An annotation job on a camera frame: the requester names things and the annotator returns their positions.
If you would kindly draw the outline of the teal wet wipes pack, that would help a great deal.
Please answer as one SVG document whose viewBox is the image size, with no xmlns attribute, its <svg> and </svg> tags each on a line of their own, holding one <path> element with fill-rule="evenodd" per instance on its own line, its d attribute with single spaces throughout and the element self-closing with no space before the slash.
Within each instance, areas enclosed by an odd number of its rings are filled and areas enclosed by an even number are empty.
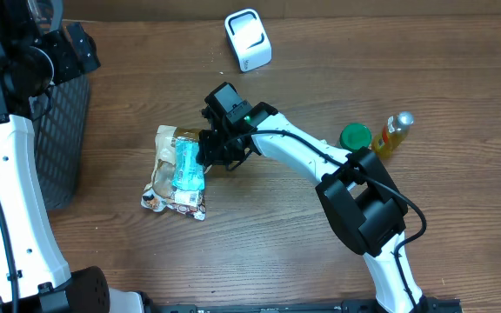
<svg viewBox="0 0 501 313">
<path fill-rule="evenodd" d="M 204 190 L 204 167 L 197 162 L 198 142 L 179 137 L 176 139 L 175 152 L 176 168 L 172 184 L 181 190 Z"/>
</svg>

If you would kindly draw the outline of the brown white snack bag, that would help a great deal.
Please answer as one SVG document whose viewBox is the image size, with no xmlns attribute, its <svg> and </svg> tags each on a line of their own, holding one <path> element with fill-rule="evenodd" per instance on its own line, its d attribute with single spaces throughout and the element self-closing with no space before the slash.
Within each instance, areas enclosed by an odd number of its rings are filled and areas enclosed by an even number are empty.
<svg viewBox="0 0 501 313">
<path fill-rule="evenodd" d="M 198 221 L 205 219 L 204 190 L 181 190 L 172 184 L 176 168 L 176 139 L 185 137 L 198 142 L 199 132 L 199 129 L 184 129 L 169 125 L 158 127 L 155 136 L 155 163 L 150 182 L 142 194 L 142 207 L 155 212 L 173 210 Z"/>
</svg>

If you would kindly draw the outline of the green lid jar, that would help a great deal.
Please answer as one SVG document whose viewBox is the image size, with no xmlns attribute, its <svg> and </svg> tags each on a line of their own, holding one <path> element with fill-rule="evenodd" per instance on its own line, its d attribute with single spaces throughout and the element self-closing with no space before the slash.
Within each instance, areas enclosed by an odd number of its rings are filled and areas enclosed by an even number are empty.
<svg viewBox="0 0 501 313">
<path fill-rule="evenodd" d="M 371 131 L 361 123 L 350 123 L 345 126 L 339 136 L 339 145 L 348 151 L 355 152 L 371 144 Z"/>
</svg>

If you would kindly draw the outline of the yellow liquid bottle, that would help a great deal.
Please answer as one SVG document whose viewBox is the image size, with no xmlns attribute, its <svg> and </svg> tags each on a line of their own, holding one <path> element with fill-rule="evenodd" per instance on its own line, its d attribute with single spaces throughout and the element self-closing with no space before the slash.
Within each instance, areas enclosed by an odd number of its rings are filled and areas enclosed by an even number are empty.
<svg viewBox="0 0 501 313">
<path fill-rule="evenodd" d="M 371 150 L 381 159 L 389 158 L 408 136 L 413 124 L 414 116 L 409 111 L 390 116 L 381 132 L 373 137 Z"/>
</svg>

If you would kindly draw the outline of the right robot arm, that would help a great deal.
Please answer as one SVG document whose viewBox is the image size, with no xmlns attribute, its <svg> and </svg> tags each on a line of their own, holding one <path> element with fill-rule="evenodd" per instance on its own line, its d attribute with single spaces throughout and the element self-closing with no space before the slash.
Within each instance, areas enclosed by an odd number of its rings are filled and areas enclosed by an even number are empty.
<svg viewBox="0 0 501 313">
<path fill-rule="evenodd" d="M 405 245 L 424 234 L 404 233 L 404 217 L 418 207 L 399 192 L 381 160 L 369 149 L 350 152 L 300 130 L 281 112 L 251 105 L 227 82 L 205 99 L 209 130 L 199 134 L 197 161 L 235 170 L 251 154 L 268 157 L 312 183 L 336 237 L 364 258 L 379 309 L 420 312 L 424 295 L 416 285 Z"/>
</svg>

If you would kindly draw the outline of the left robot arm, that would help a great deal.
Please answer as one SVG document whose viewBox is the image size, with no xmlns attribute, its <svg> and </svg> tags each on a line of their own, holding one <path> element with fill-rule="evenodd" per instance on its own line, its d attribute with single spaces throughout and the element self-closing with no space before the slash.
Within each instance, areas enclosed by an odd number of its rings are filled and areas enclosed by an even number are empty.
<svg viewBox="0 0 501 313">
<path fill-rule="evenodd" d="M 110 290 L 97 267 L 71 271 L 50 227 L 35 164 L 33 97 L 96 70 L 95 45 L 50 5 L 0 1 L 0 312 L 107 312 Z"/>
</svg>

